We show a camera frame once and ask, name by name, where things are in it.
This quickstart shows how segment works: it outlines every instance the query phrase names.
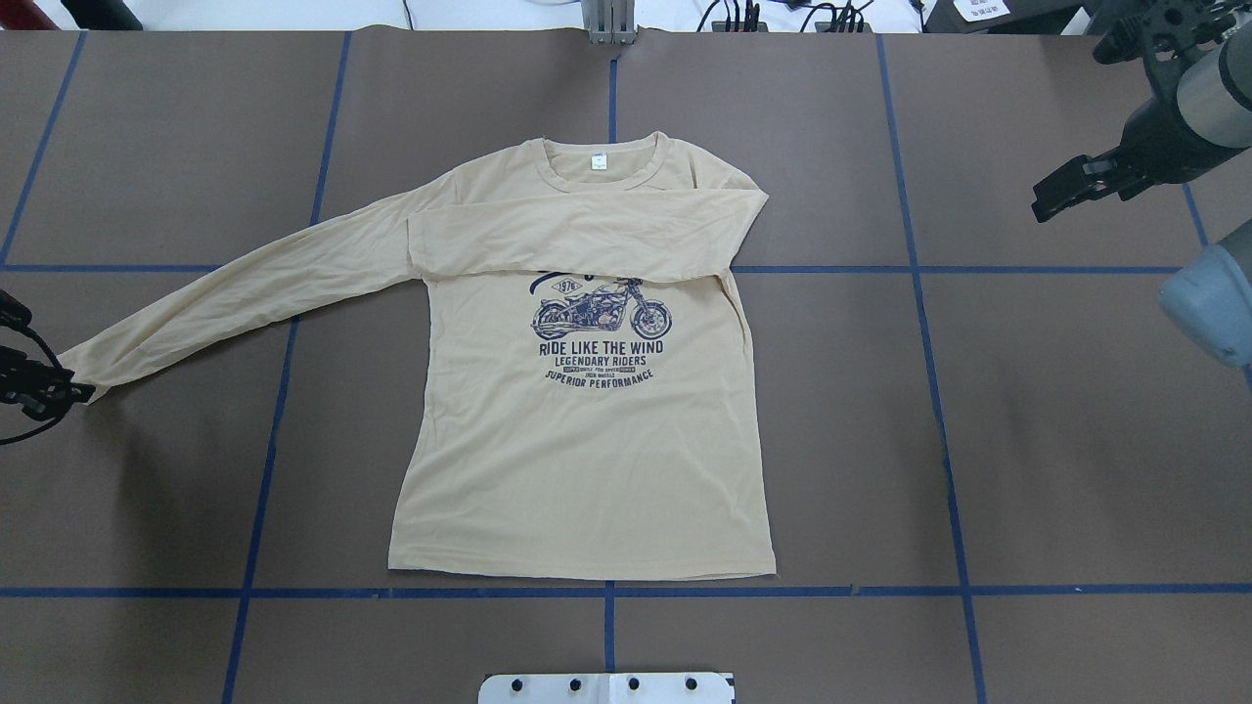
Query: white label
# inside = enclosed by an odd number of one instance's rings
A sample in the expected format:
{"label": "white label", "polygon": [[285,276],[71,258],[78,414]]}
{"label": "white label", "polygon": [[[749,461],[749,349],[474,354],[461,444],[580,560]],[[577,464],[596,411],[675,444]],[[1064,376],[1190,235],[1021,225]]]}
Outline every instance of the white label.
{"label": "white label", "polygon": [[1009,14],[1004,0],[953,0],[952,4],[967,23],[980,23]]}

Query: neckline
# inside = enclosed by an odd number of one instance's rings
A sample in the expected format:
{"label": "neckline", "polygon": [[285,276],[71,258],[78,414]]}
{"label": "neckline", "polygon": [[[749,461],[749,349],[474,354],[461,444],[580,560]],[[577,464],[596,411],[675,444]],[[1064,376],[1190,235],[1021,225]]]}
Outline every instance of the neckline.
{"label": "neckline", "polygon": [[[552,168],[552,162],[548,159],[550,152],[585,152],[591,155],[597,152],[603,152],[606,154],[612,154],[615,152],[635,152],[649,147],[652,148],[652,158],[647,160],[647,164],[645,164],[644,168],[625,178],[601,183],[581,183],[568,180]],[[661,170],[661,164],[665,163],[669,148],[670,138],[661,132],[654,132],[642,139],[617,142],[613,144],[565,144],[545,138],[532,139],[530,143],[531,158],[535,160],[535,168],[538,170],[540,175],[543,180],[552,185],[552,188],[565,193],[586,190],[629,190],[635,188],[656,175],[656,172]]]}

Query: graphic print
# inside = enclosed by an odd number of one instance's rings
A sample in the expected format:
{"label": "graphic print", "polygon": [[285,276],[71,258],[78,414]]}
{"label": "graphic print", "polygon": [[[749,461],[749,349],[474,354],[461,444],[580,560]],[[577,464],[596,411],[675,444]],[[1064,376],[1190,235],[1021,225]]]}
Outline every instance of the graphic print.
{"label": "graphic print", "polygon": [[[644,297],[642,279],[615,278],[571,296],[582,288],[581,283],[570,274],[545,273],[531,283],[531,294],[553,278],[558,281],[551,288],[563,298],[542,298],[531,321],[531,329],[542,341],[538,353],[547,366],[545,378],[577,388],[622,388],[654,378],[652,365],[666,351],[661,338],[674,326],[674,316],[661,301]],[[618,333],[627,317],[627,329],[639,339],[630,339],[629,334],[588,339],[592,336],[583,334]],[[565,339],[572,333],[580,334]]]}
{"label": "graphic print", "polygon": [[545,299],[535,313],[531,328],[542,339],[557,339],[578,331],[615,332],[622,324],[626,304],[634,299],[636,307],[630,318],[631,329],[644,339],[659,339],[670,332],[674,321],[665,303],[644,298],[639,292],[642,283],[637,278],[620,278],[591,293],[567,296],[565,301]]}

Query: blue tape line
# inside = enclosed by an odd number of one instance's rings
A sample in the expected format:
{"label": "blue tape line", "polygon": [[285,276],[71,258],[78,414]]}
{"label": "blue tape line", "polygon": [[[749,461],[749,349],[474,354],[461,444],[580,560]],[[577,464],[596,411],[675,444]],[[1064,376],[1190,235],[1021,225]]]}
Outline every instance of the blue tape line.
{"label": "blue tape line", "polygon": [[608,61],[608,143],[617,143],[617,60]]}
{"label": "blue tape line", "polygon": [[0,244],[0,264],[9,259],[9,251],[13,249],[13,241],[18,237],[18,225],[21,223],[21,213],[26,209],[26,199],[30,198],[30,189],[35,185],[35,174],[39,173],[39,164],[44,160],[44,152],[48,142],[53,138],[53,128],[56,125],[56,116],[61,113],[61,104],[65,103],[65,94],[70,89],[70,80],[74,79],[74,70],[78,68],[79,56],[83,55],[83,44],[86,43],[86,33],[80,31],[79,39],[74,44],[74,53],[70,54],[70,63],[65,68],[65,76],[61,78],[61,88],[56,91],[56,100],[53,101],[53,110],[48,114],[44,124],[44,134],[39,138],[39,147],[35,148],[35,158],[30,160],[30,170],[26,172],[26,182],[21,185],[21,194],[18,195],[18,207],[13,209],[13,218],[9,220],[9,232],[5,234],[4,244]]}
{"label": "blue tape line", "polygon": [[853,599],[959,596],[958,586],[636,586],[617,588],[620,599]]}
{"label": "blue tape line", "polygon": [[252,584],[257,575],[257,555],[260,552],[262,529],[265,525],[265,507],[269,502],[269,486],[274,476],[274,458],[278,455],[278,428],[283,422],[287,406],[287,387],[292,373],[292,352],[295,348],[295,334],[299,332],[300,318],[292,318],[287,333],[287,352],[283,355],[283,373],[278,381],[278,400],[274,402],[274,417],[269,426],[269,445],[265,450],[265,468],[260,475],[260,491],[257,497],[257,512],[252,521],[252,540],[248,544],[248,562],[244,567],[243,590],[239,595],[239,613],[235,615],[235,631],[230,641],[230,660],[227,663],[227,680],[222,691],[223,704],[234,698],[235,676],[239,673],[239,655],[243,653],[243,635],[248,626],[248,601]]}
{"label": "blue tape line", "polygon": [[1196,195],[1191,192],[1189,183],[1182,184],[1182,194],[1187,198],[1187,209],[1191,210],[1191,222],[1196,225],[1199,246],[1208,247],[1208,233],[1204,232],[1204,220],[1199,217],[1199,208],[1196,205]]}
{"label": "blue tape line", "polygon": [[1172,274],[1178,267],[947,267],[919,266],[923,274]]}
{"label": "blue tape line", "polygon": [[4,586],[0,599],[238,599],[242,589]]}
{"label": "blue tape line", "polygon": [[334,98],[331,99],[331,119],[326,125],[326,142],[322,144],[322,165],[317,173],[317,190],[313,194],[313,213],[309,227],[322,218],[322,194],[326,193],[326,174],[331,170],[331,149],[334,147],[334,127],[339,122],[339,99],[343,98],[343,76],[348,70],[348,48],[352,46],[352,33],[343,33],[343,48],[339,50],[339,73],[334,79]]}
{"label": "blue tape line", "polygon": [[605,582],[605,671],[617,671],[617,582]]}
{"label": "blue tape line", "polygon": [[969,641],[969,660],[974,674],[974,691],[979,704],[987,704],[987,683],[983,678],[983,656],[978,643],[978,624],[974,620],[974,599],[969,593],[969,566],[965,561],[965,540],[960,530],[960,509],[957,505],[957,480],[952,471],[952,455],[948,451],[948,427],[944,423],[943,400],[939,396],[939,377],[935,372],[934,348],[930,343],[930,322],[926,318],[925,297],[921,288],[921,271],[918,262],[916,239],[913,233],[913,215],[909,208],[909,192],[904,182],[904,159],[900,154],[900,135],[895,123],[895,106],[891,104],[891,79],[886,65],[886,46],[883,35],[874,35],[878,43],[878,68],[883,78],[883,100],[886,106],[886,128],[891,137],[891,158],[895,160],[895,180],[899,188],[900,212],[904,219],[904,241],[909,249],[909,267],[913,268],[913,296],[918,307],[918,324],[921,328],[921,349],[925,353],[926,377],[930,381],[930,406],[939,426],[939,442],[943,448],[943,470],[948,481],[948,522],[952,525],[952,541],[957,554],[957,576],[960,580],[960,600],[965,611],[965,636]]}
{"label": "blue tape line", "polygon": [[602,599],[600,586],[501,586],[501,588],[364,588],[364,589],[253,589],[253,599]]}
{"label": "blue tape line", "polygon": [[909,267],[893,266],[760,266],[741,264],[731,267],[736,274],[906,274]]}
{"label": "blue tape line", "polygon": [[974,596],[1080,596],[1108,594],[1252,594],[1252,584],[1047,584],[972,586]]}
{"label": "blue tape line", "polygon": [[220,264],[4,264],[0,271],[31,273],[209,273]]}
{"label": "blue tape line", "polygon": [[235,614],[235,630],[234,635],[230,638],[230,660],[227,663],[227,683],[222,688],[222,704],[230,704],[234,699],[234,683],[235,678],[239,675],[239,653],[243,649],[243,634],[248,628],[248,606],[249,600],[247,593],[239,599],[239,611]]}
{"label": "blue tape line", "polygon": [[891,266],[891,264],[833,264],[833,266],[760,266],[731,267],[736,274],[1172,274],[1178,267],[1008,267],[1008,266]]}
{"label": "blue tape line", "polygon": [[[605,599],[605,586],[253,588],[249,600]],[[617,599],[891,599],[960,596],[960,586],[613,586]],[[972,585],[973,596],[1249,594],[1252,582]],[[239,599],[243,589],[3,586],[0,599]]]}
{"label": "blue tape line", "polygon": [[[352,33],[343,33],[343,46],[339,50],[339,70],[334,79],[334,96],[331,100],[331,116],[326,125],[326,142],[322,145],[322,163],[318,168],[317,188],[313,195],[313,212],[309,214],[309,227],[316,225],[322,217],[322,197],[326,192],[326,177],[331,167],[331,150],[334,147],[334,128],[339,116],[339,100],[343,96],[343,79],[348,68],[348,50],[352,46]],[[300,329],[300,317],[292,318],[287,333],[287,351],[283,353],[283,372],[278,381],[278,398],[274,401],[274,417],[269,427],[269,445],[265,450],[265,468],[260,475],[260,491],[257,497],[257,512],[252,524],[252,540],[248,544],[248,562],[244,567],[243,594],[239,598],[239,613],[235,616],[235,633],[230,643],[230,660],[227,664],[225,685],[222,689],[222,704],[234,699],[235,678],[239,674],[239,656],[243,653],[243,636],[248,628],[248,603],[253,580],[257,575],[257,556],[260,552],[260,536],[265,526],[265,507],[269,502],[269,486],[274,475],[274,460],[278,455],[278,431],[283,423],[287,407],[287,390],[292,377],[292,355],[295,338]]]}

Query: shirt hem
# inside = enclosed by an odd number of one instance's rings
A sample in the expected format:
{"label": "shirt hem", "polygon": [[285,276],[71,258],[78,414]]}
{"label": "shirt hem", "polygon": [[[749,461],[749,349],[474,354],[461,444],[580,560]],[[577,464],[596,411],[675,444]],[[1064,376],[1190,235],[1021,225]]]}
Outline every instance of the shirt hem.
{"label": "shirt hem", "polygon": [[769,560],[700,560],[659,562],[540,562],[511,560],[498,556],[466,555],[433,550],[406,550],[388,557],[392,570],[434,570],[461,575],[577,579],[592,581],[654,581],[654,580],[706,580],[740,579],[776,574]]}

